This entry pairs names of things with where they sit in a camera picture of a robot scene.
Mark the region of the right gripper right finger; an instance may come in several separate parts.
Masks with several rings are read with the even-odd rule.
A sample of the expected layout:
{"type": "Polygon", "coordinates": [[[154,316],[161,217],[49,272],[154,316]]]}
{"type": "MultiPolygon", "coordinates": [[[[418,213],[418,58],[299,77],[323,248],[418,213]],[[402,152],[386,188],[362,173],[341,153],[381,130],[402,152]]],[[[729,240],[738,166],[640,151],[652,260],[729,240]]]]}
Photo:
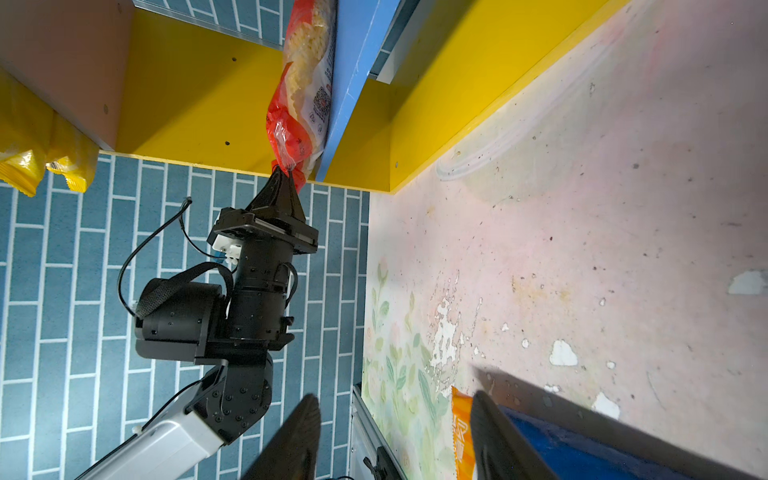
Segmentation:
{"type": "Polygon", "coordinates": [[[470,426],[478,479],[557,479],[484,391],[473,396],[470,426]]]}

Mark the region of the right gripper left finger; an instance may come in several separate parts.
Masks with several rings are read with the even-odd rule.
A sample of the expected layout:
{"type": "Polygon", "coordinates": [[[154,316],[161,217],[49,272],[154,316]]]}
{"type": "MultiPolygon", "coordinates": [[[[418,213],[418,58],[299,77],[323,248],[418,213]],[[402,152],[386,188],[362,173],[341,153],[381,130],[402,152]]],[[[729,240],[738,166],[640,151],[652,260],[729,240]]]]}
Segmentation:
{"type": "Polygon", "coordinates": [[[242,475],[242,480],[314,479],[320,434],[319,400],[308,394],[242,475]]]}

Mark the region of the yellow spaghetti bag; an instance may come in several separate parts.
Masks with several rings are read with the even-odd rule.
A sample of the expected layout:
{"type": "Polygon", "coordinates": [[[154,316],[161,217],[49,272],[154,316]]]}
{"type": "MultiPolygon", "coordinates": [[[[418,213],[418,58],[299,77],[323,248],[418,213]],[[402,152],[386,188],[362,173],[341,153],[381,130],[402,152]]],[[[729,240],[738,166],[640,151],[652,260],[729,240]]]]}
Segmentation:
{"type": "Polygon", "coordinates": [[[62,175],[71,191],[85,193],[98,166],[99,146],[71,122],[54,112],[46,167],[62,175]]]}
{"type": "Polygon", "coordinates": [[[54,112],[1,69],[1,180],[34,197],[46,171],[54,112]]]}

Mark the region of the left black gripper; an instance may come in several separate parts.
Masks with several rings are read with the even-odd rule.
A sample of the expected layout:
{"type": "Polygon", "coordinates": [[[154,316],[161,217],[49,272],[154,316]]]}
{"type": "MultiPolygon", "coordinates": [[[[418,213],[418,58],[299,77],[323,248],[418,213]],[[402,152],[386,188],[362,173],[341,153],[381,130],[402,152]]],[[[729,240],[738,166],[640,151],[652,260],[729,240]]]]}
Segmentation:
{"type": "Polygon", "coordinates": [[[307,224],[299,199],[304,174],[279,165],[245,209],[224,208],[208,234],[243,241],[237,282],[296,282],[293,258],[317,252],[319,232],[307,224]]]}

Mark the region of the blue orange shell pasta bag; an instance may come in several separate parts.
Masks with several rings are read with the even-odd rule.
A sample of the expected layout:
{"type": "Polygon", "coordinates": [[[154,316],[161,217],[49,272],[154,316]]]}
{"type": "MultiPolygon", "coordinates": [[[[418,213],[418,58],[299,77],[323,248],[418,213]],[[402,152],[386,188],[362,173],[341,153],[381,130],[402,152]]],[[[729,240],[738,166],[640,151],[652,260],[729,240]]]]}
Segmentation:
{"type": "MultiPolygon", "coordinates": [[[[452,390],[454,463],[458,479],[478,479],[470,426],[473,396],[456,388],[452,390]]],[[[685,477],[668,467],[629,455],[549,422],[501,405],[498,407],[557,475],[557,479],[685,477]]]]}

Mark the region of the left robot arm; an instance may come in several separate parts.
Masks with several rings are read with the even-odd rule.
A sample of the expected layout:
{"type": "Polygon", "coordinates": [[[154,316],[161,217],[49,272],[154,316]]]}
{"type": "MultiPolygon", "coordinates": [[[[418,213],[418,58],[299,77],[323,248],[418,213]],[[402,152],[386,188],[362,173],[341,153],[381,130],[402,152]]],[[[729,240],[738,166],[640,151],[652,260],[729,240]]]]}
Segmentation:
{"type": "Polygon", "coordinates": [[[293,339],[293,260],[318,248],[297,185],[295,171],[274,167],[246,207],[220,212],[204,262],[147,283],[129,308],[136,353],[206,371],[86,469],[85,478],[180,478],[265,416],[273,354],[293,339]]]}

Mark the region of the red macaroni bag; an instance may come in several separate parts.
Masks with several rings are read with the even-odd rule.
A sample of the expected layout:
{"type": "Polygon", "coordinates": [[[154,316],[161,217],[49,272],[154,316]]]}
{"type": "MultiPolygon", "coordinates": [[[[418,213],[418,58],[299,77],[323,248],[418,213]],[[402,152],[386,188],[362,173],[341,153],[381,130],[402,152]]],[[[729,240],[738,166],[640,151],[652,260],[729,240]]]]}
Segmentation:
{"type": "Polygon", "coordinates": [[[268,106],[274,165],[305,180],[324,152],[331,110],[337,3],[296,1],[283,45],[283,71],[268,106]]]}

